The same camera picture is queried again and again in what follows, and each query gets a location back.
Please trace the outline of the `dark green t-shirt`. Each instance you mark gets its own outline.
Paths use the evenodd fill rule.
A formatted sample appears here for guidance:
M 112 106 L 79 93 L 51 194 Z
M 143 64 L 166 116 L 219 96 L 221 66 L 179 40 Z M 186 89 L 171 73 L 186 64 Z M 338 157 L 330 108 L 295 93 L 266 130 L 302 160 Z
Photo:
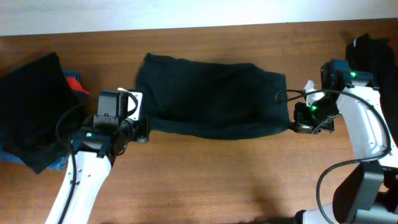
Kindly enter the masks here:
M 195 62 L 147 54 L 136 78 L 150 128 L 217 140 L 252 139 L 290 128 L 285 76 L 252 63 Z

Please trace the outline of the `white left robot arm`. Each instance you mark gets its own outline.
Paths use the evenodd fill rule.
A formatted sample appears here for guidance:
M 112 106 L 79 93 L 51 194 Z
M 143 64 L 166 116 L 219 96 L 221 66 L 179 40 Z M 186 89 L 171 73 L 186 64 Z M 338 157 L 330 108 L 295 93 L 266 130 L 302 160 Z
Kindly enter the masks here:
M 46 219 L 49 223 L 87 223 L 103 182 L 130 142 L 149 141 L 149 120 L 125 119 L 118 126 L 83 127 L 72 134 L 72 150 L 62 186 Z

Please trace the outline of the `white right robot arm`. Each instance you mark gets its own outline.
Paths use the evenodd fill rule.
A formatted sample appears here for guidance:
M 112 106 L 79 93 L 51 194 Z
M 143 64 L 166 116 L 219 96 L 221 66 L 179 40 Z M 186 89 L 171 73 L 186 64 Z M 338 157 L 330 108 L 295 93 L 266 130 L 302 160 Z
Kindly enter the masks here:
M 293 130 L 316 134 L 334 130 L 341 115 L 348 129 L 354 158 L 327 168 L 317 181 L 314 210 L 299 211 L 296 223 L 397 223 L 397 147 L 380 105 L 376 81 L 370 73 L 338 68 L 321 70 L 322 87 L 308 82 L 297 103 Z M 322 204 L 323 179 L 331 171 L 354 164 L 354 170 Z

